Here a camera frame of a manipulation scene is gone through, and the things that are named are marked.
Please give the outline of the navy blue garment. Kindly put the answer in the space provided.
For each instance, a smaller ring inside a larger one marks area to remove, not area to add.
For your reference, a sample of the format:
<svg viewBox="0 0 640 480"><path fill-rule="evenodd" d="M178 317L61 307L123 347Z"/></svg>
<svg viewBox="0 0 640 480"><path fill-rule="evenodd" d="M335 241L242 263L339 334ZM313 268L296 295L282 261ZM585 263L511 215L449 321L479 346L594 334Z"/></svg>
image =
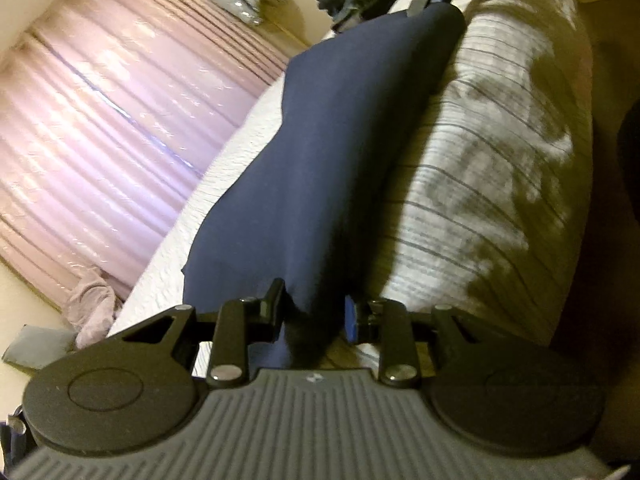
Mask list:
<svg viewBox="0 0 640 480"><path fill-rule="evenodd" d="M183 299L215 312L285 282L293 307L252 370L315 366L364 294L401 154L465 30L435 3L386 14L288 63L282 122L205 217L183 268Z"/></svg>

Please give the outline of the grey cushion on floor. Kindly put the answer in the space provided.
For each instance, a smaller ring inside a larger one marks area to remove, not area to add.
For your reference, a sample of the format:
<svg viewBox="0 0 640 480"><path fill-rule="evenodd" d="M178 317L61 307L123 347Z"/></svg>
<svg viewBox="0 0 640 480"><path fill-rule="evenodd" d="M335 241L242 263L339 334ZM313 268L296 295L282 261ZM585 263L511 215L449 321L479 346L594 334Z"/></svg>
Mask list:
<svg viewBox="0 0 640 480"><path fill-rule="evenodd" d="M2 354L6 364L42 370L75 349L76 334L66 328L24 325Z"/></svg>

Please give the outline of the pink pleated curtain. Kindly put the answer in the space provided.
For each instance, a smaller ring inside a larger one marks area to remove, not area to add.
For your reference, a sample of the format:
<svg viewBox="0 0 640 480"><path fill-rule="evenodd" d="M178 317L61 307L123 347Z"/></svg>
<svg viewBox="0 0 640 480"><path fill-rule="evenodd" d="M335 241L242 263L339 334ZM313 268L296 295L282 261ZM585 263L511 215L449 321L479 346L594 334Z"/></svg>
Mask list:
<svg viewBox="0 0 640 480"><path fill-rule="evenodd" d="M285 56L208 0L61 0L1 71L1 255L102 339Z"/></svg>

